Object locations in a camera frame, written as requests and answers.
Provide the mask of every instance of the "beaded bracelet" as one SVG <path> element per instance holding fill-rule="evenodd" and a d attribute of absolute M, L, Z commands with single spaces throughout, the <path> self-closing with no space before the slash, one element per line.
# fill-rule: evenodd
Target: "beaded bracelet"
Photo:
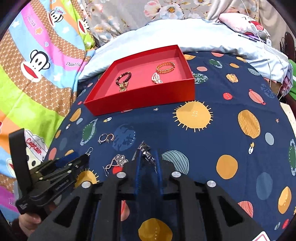
<path fill-rule="evenodd" d="M 128 77 L 122 82 L 122 83 L 119 83 L 119 80 L 128 74 Z M 128 81 L 130 80 L 131 78 L 131 72 L 125 72 L 123 74 L 121 74 L 117 79 L 116 79 L 116 84 L 119 86 L 120 90 L 119 92 L 123 92 L 123 91 L 126 91 L 126 88 L 128 86 Z"/>

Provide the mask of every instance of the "red box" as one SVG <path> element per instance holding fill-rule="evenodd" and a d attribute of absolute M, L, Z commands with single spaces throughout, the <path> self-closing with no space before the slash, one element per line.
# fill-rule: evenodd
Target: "red box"
<path fill-rule="evenodd" d="M 163 81 L 155 84 L 151 77 L 156 66 L 163 62 L 174 62 L 175 69 L 167 74 L 159 74 Z M 127 90 L 119 92 L 115 80 L 130 71 Z M 194 77 L 178 45 L 166 46 L 133 54 L 114 61 L 101 76 L 84 101 L 93 115 L 109 114 L 117 111 L 141 107 L 192 101 L 195 98 Z"/>

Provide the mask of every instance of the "silver ring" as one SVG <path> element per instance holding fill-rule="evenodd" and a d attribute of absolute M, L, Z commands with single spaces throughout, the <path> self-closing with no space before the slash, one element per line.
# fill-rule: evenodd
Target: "silver ring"
<path fill-rule="evenodd" d="M 102 135 L 100 135 L 99 139 L 98 139 L 98 143 L 102 144 L 103 142 L 105 142 L 107 140 L 108 134 L 104 133 Z"/>
<path fill-rule="evenodd" d="M 115 136 L 113 135 L 113 134 L 109 134 L 109 135 L 107 135 L 107 137 L 106 137 L 106 141 L 109 143 L 109 141 L 114 141 L 114 139 L 115 139 Z"/>

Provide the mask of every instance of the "star print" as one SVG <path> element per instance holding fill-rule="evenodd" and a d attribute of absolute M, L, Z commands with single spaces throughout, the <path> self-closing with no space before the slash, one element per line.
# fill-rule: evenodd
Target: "star print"
<path fill-rule="evenodd" d="M 64 27 L 62 32 L 63 32 L 63 34 L 69 32 L 69 28 L 68 27 Z"/>
<path fill-rule="evenodd" d="M 12 23 L 12 26 L 15 28 L 16 26 L 19 26 L 20 22 L 19 21 L 14 21 Z"/>
<path fill-rule="evenodd" d="M 54 75 L 54 81 L 61 81 L 62 73 L 58 73 L 57 75 Z"/>
<path fill-rule="evenodd" d="M 41 27 L 35 29 L 35 35 L 36 34 L 40 35 L 42 32 L 43 32 L 43 28 L 41 28 Z"/>

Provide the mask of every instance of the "earring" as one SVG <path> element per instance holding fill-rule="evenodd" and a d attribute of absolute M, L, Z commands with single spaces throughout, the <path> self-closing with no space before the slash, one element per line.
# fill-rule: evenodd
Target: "earring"
<path fill-rule="evenodd" d="M 123 165 L 127 162 L 128 159 L 126 159 L 125 155 L 117 154 L 115 157 L 113 157 L 110 164 L 108 164 L 106 167 L 103 167 L 106 177 L 108 177 L 109 175 L 108 169 L 110 169 L 111 167 L 123 167 Z"/>

